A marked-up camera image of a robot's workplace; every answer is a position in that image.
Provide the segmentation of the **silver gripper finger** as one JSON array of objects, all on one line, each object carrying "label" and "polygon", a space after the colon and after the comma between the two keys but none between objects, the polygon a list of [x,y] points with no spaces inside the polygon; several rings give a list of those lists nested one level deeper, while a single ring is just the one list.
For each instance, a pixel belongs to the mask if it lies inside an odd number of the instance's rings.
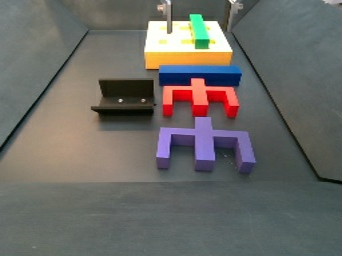
[{"label": "silver gripper finger", "polygon": [[244,9],[244,4],[240,2],[240,0],[228,0],[228,1],[229,1],[229,5],[230,5],[229,19],[228,19],[228,30],[232,30],[234,17],[238,14],[238,12]]},{"label": "silver gripper finger", "polygon": [[166,16],[168,21],[168,33],[173,33],[173,1],[172,0],[161,0],[161,3],[157,6],[160,12]]}]

